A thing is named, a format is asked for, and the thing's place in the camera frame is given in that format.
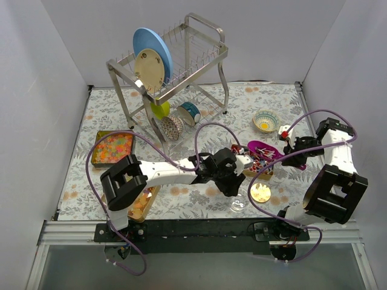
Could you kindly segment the magenta plastic scoop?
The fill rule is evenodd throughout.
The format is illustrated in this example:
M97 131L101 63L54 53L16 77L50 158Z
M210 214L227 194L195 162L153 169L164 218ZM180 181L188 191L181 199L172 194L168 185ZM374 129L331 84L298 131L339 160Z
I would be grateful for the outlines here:
M286 143L287 145L284 147L284 153L280 153L280 151L278 151L275 147L257 140L250 141L247 147L251 154L255 154L266 161L272 162L274 160L281 159L283 156L302 150L296 148L296 143L291 143L289 141L286 141ZM281 165L305 170L306 162L307 157L304 153L300 153L298 155L288 157L287 159L281 161Z

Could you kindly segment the clear glass jar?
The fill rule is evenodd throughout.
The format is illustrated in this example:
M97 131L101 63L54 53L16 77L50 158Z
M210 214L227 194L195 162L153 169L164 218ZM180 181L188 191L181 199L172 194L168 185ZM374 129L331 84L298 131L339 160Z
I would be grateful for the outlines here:
M241 212L246 209L250 204L247 191L243 188L239 188L236 196L230 198L230 209L233 212Z

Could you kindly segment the tin of lollipop candies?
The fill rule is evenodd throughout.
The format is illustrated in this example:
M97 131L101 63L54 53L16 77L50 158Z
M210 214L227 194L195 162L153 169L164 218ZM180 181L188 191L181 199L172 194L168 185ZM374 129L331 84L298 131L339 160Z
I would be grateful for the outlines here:
M237 145L237 144L233 144L233 145L231 145L231 151L235 155L240 155L240 154L247 155L247 156L251 157L251 159L253 160L253 165L251 167L249 167L248 169L245 169L243 171L243 174L246 177L251 177L252 178L252 177L256 176L256 174L264 166L266 166L269 163L268 161L266 161L265 159L263 159L262 157L260 157L256 153L253 153L253 152L249 151L248 147L246 147L246 146L240 146L240 145ZM258 178L268 181L268 180L270 180L272 178L273 175L274 175L274 170L273 170L273 166L271 166L271 167L266 168L258 176Z

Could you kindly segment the steel dish rack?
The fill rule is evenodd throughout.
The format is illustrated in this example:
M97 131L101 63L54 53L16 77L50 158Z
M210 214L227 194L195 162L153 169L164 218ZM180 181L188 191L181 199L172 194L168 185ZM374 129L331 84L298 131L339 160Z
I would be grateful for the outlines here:
M122 60L106 63L130 129L145 114L149 124L141 129L168 153L192 138L199 126L227 113L229 88L223 59L228 48L220 26L189 13L163 35L137 29L133 48ZM224 101L195 83L213 66L218 67Z

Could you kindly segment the tin of star candies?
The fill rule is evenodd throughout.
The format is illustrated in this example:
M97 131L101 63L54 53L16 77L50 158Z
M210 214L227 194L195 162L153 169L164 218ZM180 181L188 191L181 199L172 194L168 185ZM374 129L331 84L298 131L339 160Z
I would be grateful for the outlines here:
M109 168L134 152L135 136L129 133L120 134L113 130L100 130L96 134L96 142L110 133L112 135L104 139L93 150L91 164L97 169Z

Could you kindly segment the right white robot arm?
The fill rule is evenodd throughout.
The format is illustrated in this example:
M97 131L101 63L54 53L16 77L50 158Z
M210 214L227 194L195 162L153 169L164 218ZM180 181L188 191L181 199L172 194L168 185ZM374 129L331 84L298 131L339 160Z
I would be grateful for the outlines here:
M296 232L293 222L306 226L320 219L333 224L345 224L356 209L368 187L368 180L358 175L354 167L351 145L354 129L333 118L319 123L315 137L296 137L291 133L284 155L299 152L281 162L304 170L307 158L323 156L325 164L309 186L301 204L287 206L278 215L284 219L274 224L274 234L280 240Z

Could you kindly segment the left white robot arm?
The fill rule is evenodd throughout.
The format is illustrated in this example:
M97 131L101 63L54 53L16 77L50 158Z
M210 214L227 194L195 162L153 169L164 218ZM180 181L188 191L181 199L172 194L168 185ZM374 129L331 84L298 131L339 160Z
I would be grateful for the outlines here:
M144 189L171 184L215 183L226 197L238 195L238 190L253 161L245 154L235 154L223 148L215 154L201 153L199 157L168 162L140 161L128 155L113 165L100 177L108 212L108 234L117 242L125 240L129 233L128 208Z

